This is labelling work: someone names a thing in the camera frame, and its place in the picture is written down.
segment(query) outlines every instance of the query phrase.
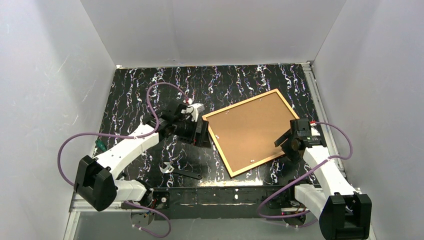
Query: corkboard frame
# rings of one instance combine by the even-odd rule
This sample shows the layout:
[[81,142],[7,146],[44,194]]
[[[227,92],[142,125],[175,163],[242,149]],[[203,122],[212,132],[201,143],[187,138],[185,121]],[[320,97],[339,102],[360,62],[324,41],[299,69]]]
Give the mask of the corkboard frame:
[[[296,119],[299,119],[299,116],[296,114],[296,112],[293,110],[293,108],[290,106],[290,104],[287,102],[287,100],[283,97],[283,95],[281,94],[281,92],[278,89],[273,89],[273,90],[267,91],[265,93],[262,93],[262,94],[259,94],[257,96],[251,97],[249,99],[243,100],[241,102],[235,103],[235,104],[233,104],[231,106],[227,106],[227,107],[224,107],[222,109],[216,110],[214,112],[205,114],[205,115],[202,116],[202,118],[203,118],[204,121],[207,121],[208,120],[208,117],[210,117],[210,116],[220,114],[222,112],[225,112],[225,111],[228,111],[230,109],[236,108],[236,107],[238,107],[240,105],[246,104],[248,102],[251,102],[251,101],[254,101],[256,99],[260,99],[260,98],[263,98],[263,97],[265,97],[267,95],[271,95],[271,94],[275,94],[275,93],[280,97],[280,99],[285,104],[285,106],[290,111],[290,113],[293,115],[293,117],[296,118]],[[250,169],[256,168],[256,167],[258,167],[258,166],[260,166],[260,165],[262,165],[262,164],[264,164],[264,163],[266,163],[268,161],[271,161],[273,159],[276,159],[279,156],[282,156],[284,154],[284,152],[281,151],[281,152],[276,153],[276,154],[273,154],[273,155],[271,155],[271,156],[269,156],[267,158],[264,158],[262,160],[256,161],[256,162],[254,162],[254,163],[252,163],[252,164],[250,164],[250,165],[248,165],[248,166],[246,166],[246,167],[244,167],[242,169],[233,171],[231,169],[231,167],[230,167],[229,162],[227,161],[227,158],[226,158],[223,150],[221,149],[221,146],[220,146],[220,144],[218,142],[218,139],[216,138],[216,135],[214,134],[214,131],[211,128],[211,125],[209,125],[208,131],[210,133],[210,136],[212,137],[213,142],[216,145],[216,149],[218,150],[218,152],[219,152],[222,160],[224,161],[224,164],[225,164],[225,166],[226,166],[226,168],[228,170],[228,173],[229,173],[230,177],[234,177],[234,176],[237,176],[239,174],[242,174],[242,173],[244,173],[246,171],[249,171]]]

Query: marble pattern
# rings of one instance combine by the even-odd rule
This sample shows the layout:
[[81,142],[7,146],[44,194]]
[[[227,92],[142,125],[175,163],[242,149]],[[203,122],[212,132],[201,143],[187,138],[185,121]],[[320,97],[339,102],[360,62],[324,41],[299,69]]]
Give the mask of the marble pattern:
[[[175,84],[195,103],[203,103],[204,114],[279,89],[299,117],[318,120],[304,72],[298,64],[132,68],[116,70],[100,132],[130,134],[149,114],[146,92],[158,82]],[[182,94],[169,86],[157,86],[151,94],[155,110],[165,108],[172,99],[182,101]],[[108,148],[120,141],[100,139]],[[161,162],[172,162],[176,168],[201,173],[203,178],[162,174]],[[124,172],[126,179],[141,178],[153,187],[170,188],[281,185],[308,169],[304,162],[292,164],[282,157],[230,178],[215,146],[198,148],[170,137],[137,157]]]

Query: wrench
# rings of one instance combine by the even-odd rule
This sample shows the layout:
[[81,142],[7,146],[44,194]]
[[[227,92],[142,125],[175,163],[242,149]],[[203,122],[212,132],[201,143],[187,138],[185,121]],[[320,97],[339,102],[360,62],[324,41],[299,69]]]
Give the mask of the wrench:
[[186,170],[176,169],[173,166],[171,166],[171,163],[170,162],[164,162],[163,164],[166,165],[165,168],[162,168],[161,166],[159,166],[160,171],[163,174],[173,173],[173,174],[183,175],[183,176],[186,176],[186,177],[189,177],[189,178],[192,178],[192,179],[198,179],[198,180],[202,179],[202,175],[199,174],[199,173],[191,172],[191,171],[186,171]]

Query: brown board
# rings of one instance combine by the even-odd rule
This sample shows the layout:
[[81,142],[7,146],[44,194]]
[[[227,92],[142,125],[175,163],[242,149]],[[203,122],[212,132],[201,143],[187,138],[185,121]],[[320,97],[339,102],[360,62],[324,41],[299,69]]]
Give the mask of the brown board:
[[278,89],[203,116],[231,177],[282,156],[274,142],[298,118]]

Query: green object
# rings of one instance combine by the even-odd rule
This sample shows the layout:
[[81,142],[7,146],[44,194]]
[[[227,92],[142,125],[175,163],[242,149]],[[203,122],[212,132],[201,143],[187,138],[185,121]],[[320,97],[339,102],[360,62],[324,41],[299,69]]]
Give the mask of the green object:
[[103,152],[106,152],[108,149],[106,148],[106,146],[105,146],[105,144],[100,140],[100,139],[97,139],[96,141],[95,141],[95,145],[100,149],[100,150],[102,150]]

